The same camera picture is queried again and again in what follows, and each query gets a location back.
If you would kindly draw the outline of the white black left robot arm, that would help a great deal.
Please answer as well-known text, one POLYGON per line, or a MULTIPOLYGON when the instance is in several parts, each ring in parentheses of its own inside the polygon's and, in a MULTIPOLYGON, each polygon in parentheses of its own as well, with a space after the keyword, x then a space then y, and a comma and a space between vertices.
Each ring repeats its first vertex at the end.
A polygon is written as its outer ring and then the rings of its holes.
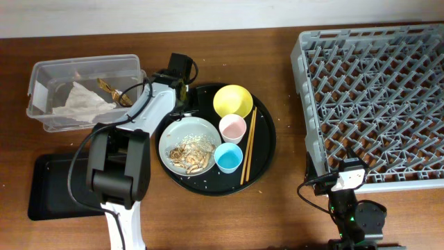
POLYGON ((180 121, 189 107, 188 86, 198 76, 197 64, 172 53, 167 68, 140 83, 142 95, 110 124, 98 123, 75 156, 89 146, 86 186, 99 205, 75 202, 104 213, 112 249, 145 249, 140 206, 151 178, 150 138, 167 118, 180 121))

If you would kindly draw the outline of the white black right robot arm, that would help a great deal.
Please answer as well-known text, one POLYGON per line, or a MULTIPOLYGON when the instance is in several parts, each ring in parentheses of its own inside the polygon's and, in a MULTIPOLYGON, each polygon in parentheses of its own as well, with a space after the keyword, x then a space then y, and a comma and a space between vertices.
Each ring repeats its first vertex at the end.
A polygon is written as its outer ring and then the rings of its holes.
POLYGON ((355 190, 363 185, 368 165, 350 148, 346 149, 346 158, 339 162, 339 168, 322 176, 310 179, 297 187, 297 195, 312 207, 327 213, 338 228, 340 238, 329 240, 328 249, 371 249, 365 240, 365 231, 358 225, 357 213, 359 202, 355 190), (313 186, 315 190, 328 196, 328 205, 324 209, 304 198, 300 189, 313 186))

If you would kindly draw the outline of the white paper napkin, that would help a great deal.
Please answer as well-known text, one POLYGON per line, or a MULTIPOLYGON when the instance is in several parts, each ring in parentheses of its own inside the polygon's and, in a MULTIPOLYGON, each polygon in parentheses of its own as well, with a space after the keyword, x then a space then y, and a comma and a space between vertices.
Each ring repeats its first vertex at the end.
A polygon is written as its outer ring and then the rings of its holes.
POLYGON ((115 103, 106 102, 97 93, 88 90, 80 83, 73 82, 73 88, 65 105, 53 108, 53 114, 68 115, 76 121, 92 123, 97 115, 106 113, 116 106, 115 103))

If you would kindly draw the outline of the yellow bowl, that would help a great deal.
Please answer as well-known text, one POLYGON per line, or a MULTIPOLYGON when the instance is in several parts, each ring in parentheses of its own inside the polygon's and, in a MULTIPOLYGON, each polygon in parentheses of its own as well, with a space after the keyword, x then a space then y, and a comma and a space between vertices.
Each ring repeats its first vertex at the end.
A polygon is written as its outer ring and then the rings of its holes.
POLYGON ((236 114, 245 118, 253 109, 253 97, 240 85, 227 85, 214 95, 213 107, 220 117, 236 114))

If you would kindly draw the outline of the light blue cup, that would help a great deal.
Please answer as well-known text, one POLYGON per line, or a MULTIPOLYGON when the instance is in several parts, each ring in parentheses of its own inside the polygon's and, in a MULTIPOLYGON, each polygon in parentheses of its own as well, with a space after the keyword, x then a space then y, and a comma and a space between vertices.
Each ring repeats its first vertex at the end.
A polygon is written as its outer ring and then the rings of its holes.
POLYGON ((244 153, 233 143, 223 143, 214 152, 214 160, 218 168, 225 174, 233 173, 242 163, 244 153))

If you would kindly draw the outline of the pink cup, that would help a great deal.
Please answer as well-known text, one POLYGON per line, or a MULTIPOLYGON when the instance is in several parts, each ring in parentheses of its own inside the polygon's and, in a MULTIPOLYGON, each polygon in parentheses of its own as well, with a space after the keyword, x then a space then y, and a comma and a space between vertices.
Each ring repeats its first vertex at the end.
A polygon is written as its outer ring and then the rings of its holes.
POLYGON ((219 122, 219 131, 224 142, 239 144, 246 133, 245 120, 236 114, 224 116, 219 122))

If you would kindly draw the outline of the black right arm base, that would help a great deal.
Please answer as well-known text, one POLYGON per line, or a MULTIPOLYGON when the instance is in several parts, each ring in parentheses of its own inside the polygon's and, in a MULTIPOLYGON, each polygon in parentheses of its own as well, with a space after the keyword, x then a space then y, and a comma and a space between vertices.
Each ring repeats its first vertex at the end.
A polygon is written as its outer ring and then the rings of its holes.
POLYGON ((330 206, 340 238, 329 240, 329 250, 407 250, 399 244, 379 244, 383 239, 386 208, 374 201, 359 201, 343 210, 330 206))

